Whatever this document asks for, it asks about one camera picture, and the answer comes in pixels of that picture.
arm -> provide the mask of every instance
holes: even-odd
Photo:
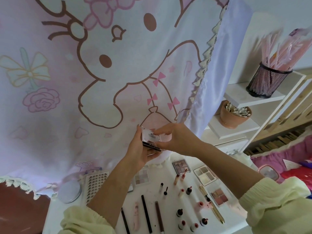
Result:
[[[143,147],[141,133],[138,125],[125,157],[88,204],[89,208],[105,218],[113,228],[117,224],[132,178],[146,162],[160,155],[159,152]]]
[[[182,155],[197,157],[223,181],[238,199],[264,178],[213,145],[201,141],[184,124],[169,123],[154,131],[155,135],[164,133],[172,134],[172,139],[169,142],[158,142],[156,146]]]

cartoon character face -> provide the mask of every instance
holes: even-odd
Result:
[[[96,47],[99,53],[95,64],[86,63],[88,70],[118,90],[127,83],[146,79],[162,63],[168,50],[180,43],[179,40],[173,43],[165,39],[165,33],[174,28],[180,14],[179,0],[175,0],[177,8],[171,11],[174,18],[166,18],[163,12],[153,13],[150,8],[145,8],[149,1],[136,1],[129,10],[118,8],[113,16],[101,17],[102,21],[97,21],[96,26],[88,31],[88,38],[81,45],[83,62],[88,62],[89,56],[84,54],[88,49]]]

hand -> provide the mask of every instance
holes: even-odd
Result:
[[[182,123],[169,123],[157,130],[155,135],[172,134],[172,138],[168,142],[156,142],[155,146],[160,149],[166,149],[177,152],[182,155],[196,156],[196,150],[203,143],[186,125]]]
[[[144,147],[141,139],[142,129],[137,125],[137,130],[129,144],[125,158],[129,159],[131,166],[134,166],[136,173],[141,170],[148,161],[157,158],[161,152]]]

eyebrow pencil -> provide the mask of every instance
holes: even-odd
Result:
[[[147,212],[144,195],[141,195],[141,198],[142,198],[142,202],[143,202],[143,207],[144,207],[144,212],[145,212],[147,226],[149,227],[149,232],[152,233],[153,232],[152,231],[152,226],[151,226],[151,223],[149,221],[149,213]]]
[[[123,212],[122,208],[121,208],[121,215],[122,215],[122,218],[124,220],[124,226],[126,227],[127,234],[130,234],[130,231],[129,231],[129,228],[128,228],[128,224],[127,224],[127,220],[126,220],[126,216],[124,215],[124,212]]]

red fabric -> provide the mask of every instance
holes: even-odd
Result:
[[[291,169],[289,171],[282,172],[281,176],[284,179],[287,179],[289,177],[298,177],[307,185],[310,190],[312,190],[312,169],[310,168],[299,167],[296,169]]]

